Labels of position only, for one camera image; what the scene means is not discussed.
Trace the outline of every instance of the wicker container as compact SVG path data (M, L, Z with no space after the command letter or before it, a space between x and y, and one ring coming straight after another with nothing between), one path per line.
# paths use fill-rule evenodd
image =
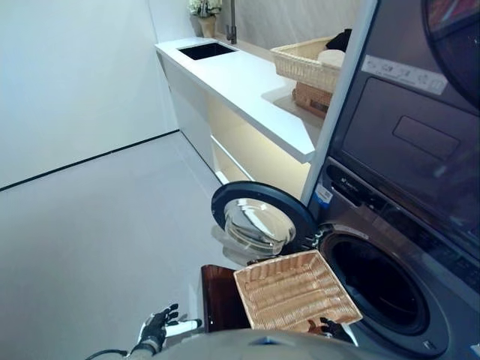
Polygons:
M332 38L321 37L272 49L277 74L333 93L341 68L317 60Z
M320 317L351 324L362 319L317 250L281 256L234 273L252 329L308 332Z
M297 105L321 118L325 118L332 100L331 92L314 88L301 82L297 82L292 96Z

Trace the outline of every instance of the sink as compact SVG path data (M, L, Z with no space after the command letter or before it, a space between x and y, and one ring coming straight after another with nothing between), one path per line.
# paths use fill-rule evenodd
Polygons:
M193 60L200 60L211 58L212 56L233 53L236 50L220 45L219 43L207 43L205 45L188 47L186 49L178 49L178 51L184 53Z

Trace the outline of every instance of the faucet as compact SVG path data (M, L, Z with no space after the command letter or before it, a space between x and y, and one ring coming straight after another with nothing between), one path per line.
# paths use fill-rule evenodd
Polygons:
M232 25L226 26L226 39L231 44L237 44L237 26L235 21L235 0L230 0L230 10L232 11Z

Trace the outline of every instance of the washing machine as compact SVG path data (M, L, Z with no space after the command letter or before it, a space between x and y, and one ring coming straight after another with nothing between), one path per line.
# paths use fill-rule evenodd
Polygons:
M307 206L249 181L212 199L241 251L318 249L359 346L402 359L480 359L479 9L378 1Z

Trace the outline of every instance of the black cloth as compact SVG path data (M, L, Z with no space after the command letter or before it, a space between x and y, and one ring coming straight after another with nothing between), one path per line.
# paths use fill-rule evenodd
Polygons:
M346 28L341 34L338 34L331 39L325 46L329 50L341 50L344 53L347 51L347 45L352 34L351 28Z

